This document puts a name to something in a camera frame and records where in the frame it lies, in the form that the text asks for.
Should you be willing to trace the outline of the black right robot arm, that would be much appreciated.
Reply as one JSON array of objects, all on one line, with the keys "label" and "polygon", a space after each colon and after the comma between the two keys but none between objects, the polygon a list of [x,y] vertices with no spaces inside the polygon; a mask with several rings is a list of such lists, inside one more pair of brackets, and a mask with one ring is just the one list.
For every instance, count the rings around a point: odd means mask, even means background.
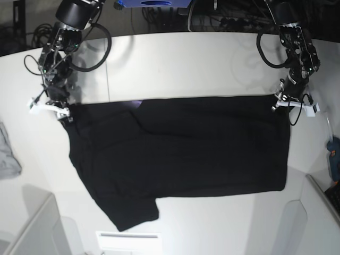
[{"label": "black right robot arm", "polygon": [[[100,17],[105,1],[62,1],[57,9],[56,18],[46,45],[38,60],[38,75],[42,77],[43,92],[49,101],[40,104],[40,97],[32,100],[30,109],[54,112],[58,120],[73,121],[69,109],[67,80],[73,71],[91,72],[99,68],[107,59],[112,38],[110,32],[95,18]],[[102,59],[92,67],[79,67],[72,63],[72,55],[80,48],[87,36],[82,32],[97,28],[107,38],[107,49]]]}]

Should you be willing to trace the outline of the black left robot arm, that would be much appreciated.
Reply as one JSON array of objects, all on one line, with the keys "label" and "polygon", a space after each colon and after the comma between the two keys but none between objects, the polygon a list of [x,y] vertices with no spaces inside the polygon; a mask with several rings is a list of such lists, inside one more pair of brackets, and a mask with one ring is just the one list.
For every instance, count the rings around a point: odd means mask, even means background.
[{"label": "black left robot arm", "polygon": [[310,77],[319,70],[320,60],[307,28],[306,13],[301,1],[265,1],[287,60],[276,65],[289,69],[287,77],[280,82],[278,99],[274,109],[287,106],[288,102],[303,102],[303,92]]}]

